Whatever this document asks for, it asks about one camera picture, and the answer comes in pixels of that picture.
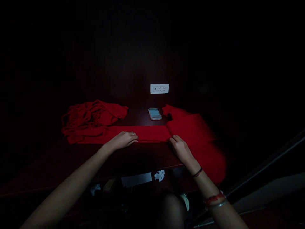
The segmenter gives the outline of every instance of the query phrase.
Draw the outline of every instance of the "red cloth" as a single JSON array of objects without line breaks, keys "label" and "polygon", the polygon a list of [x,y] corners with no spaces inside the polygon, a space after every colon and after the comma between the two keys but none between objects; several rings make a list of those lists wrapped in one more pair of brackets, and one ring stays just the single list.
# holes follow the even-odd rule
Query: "red cloth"
[{"label": "red cloth", "polygon": [[220,183],[224,179],[226,159],[215,145],[215,134],[199,114],[165,105],[163,115],[171,115],[173,119],[165,126],[107,126],[118,118],[123,119],[127,110],[128,107],[100,100],[71,106],[62,117],[62,132],[69,144],[105,144],[122,131],[135,132],[140,143],[167,142],[173,135],[178,135],[213,182]]}]

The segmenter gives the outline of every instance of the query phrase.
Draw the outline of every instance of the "white wall outlet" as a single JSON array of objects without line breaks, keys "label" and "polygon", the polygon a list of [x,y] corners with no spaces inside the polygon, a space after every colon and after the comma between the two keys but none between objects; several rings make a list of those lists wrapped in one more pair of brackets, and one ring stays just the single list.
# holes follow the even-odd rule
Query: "white wall outlet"
[{"label": "white wall outlet", "polygon": [[164,94],[168,93],[169,84],[151,84],[150,93],[151,94]]}]

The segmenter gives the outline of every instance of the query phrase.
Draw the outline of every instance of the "hand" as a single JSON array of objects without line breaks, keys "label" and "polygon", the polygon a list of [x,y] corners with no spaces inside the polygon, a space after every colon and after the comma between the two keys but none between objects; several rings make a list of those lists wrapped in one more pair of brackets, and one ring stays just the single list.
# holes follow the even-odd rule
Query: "hand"
[{"label": "hand", "polygon": [[105,145],[110,149],[110,151],[114,152],[118,149],[130,146],[134,142],[138,142],[137,139],[138,136],[136,133],[122,131]]},{"label": "hand", "polygon": [[178,159],[185,165],[189,172],[193,175],[200,170],[200,165],[192,155],[187,143],[177,135],[169,139],[172,144],[174,152]]}]

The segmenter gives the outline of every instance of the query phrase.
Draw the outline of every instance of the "dark wooden desk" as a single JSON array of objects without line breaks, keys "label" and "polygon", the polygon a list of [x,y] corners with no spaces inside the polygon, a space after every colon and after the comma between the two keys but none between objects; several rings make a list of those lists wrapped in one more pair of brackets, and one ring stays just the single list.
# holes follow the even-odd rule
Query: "dark wooden desk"
[{"label": "dark wooden desk", "polygon": [[[115,125],[152,126],[165,125],[167,122],[165,116],[162,120],[152,121],[148,110],[130,110],[126,118],[118,120]],[[97,144],[69,145],[63,137],[7,183],[0,190],[0,197],[55,188],[100,147]],[[135,143],[114,153],[93,181],[181,166],[168,143]]]}]

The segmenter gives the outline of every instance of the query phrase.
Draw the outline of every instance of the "wrist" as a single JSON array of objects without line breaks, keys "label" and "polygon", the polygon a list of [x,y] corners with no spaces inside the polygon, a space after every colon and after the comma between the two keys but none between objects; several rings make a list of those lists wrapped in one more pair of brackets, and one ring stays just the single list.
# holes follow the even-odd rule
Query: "wrist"
[{"label": "wrist", "polygon": [[111,145],[106,143],[98,151],[102,152],[102,154],[104,154],[104,155],[110,156],[111,154],[113,154],[115,152],[115,149]]},{"label": "wrist", "polygon": [[196,174],[201,169],[201,166],[196,159],[193,159],[185,163],[185,167],[187,168],[187,170],[190,172],[191,175]]}]

